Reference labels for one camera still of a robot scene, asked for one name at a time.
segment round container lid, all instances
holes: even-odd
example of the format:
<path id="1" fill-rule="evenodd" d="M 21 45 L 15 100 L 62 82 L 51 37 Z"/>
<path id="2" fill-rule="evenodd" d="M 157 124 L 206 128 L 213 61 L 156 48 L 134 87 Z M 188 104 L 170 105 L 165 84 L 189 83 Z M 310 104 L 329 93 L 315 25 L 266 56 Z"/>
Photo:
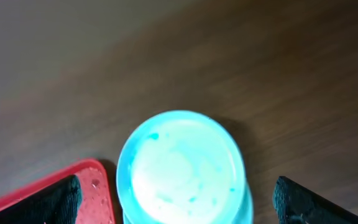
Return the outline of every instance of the round container lid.
<path id="1" fill-rule="evenodd" d="M 244 198 L 245 170 L 227 131 L 191 111 L 141 124 L 117 167 L 117 189 L 131 223 L 230 223 Z"/>

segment brown wooden surface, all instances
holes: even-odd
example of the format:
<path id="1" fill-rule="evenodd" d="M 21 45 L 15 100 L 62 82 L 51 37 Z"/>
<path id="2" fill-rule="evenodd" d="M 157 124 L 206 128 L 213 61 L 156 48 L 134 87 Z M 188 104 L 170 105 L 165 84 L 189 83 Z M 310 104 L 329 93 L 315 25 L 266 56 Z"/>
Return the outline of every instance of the brown wooden surface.
<path id="1" fill-rule="evenodd" d="M 358 1 L 204 1 L 63 72 L 1 105 L 0 195 L 84 157 L 116 163 L 141 122 L 184 109 L 239 143 L 255 223 L 277 223 L 280 175 L 358 215 Z"/>

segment turquoise lid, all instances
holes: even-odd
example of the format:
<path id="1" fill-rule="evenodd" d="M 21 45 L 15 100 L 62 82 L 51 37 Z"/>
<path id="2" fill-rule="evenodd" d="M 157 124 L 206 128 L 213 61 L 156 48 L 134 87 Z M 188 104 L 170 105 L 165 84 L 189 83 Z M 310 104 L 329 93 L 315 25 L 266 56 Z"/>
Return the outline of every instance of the turquoise lid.
<path id="1" fill-rule="evenodd" d="M 132 224 L 233 223 L 249 191 L 232 137 L 191 111 L 169 111 L 142 123 L 122 149 L 116 178 Z"/>

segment wooden table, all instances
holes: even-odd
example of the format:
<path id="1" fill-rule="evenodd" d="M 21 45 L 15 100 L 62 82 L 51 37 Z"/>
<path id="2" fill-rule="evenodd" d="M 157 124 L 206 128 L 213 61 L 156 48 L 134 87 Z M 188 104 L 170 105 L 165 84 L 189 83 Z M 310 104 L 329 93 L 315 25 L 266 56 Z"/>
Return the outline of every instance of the wooden table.
<path id="1" fill-rule="evenodd" d="M 358 1 L 203 1 L 65 72 L 1 105 L 0 196 L 84 157 L 114 185 L 130 133 L 183 109 L 240 145 L 255 223 L 280 175 L 358 215 Z"/>

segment table surface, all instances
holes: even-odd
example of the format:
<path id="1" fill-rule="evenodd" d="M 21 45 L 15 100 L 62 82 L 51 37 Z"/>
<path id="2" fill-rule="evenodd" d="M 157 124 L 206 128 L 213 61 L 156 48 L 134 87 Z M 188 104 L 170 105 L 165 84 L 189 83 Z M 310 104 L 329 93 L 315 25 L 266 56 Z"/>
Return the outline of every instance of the table surface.
<path id="1" fill-rule="evenodd" d="M 85 157 L 114 164 L 166 110 L 238 142 L 255 223 L 285 175 L 358 215 L 358 1 L 198 2 L 0 107 L 0 196 Z"/>

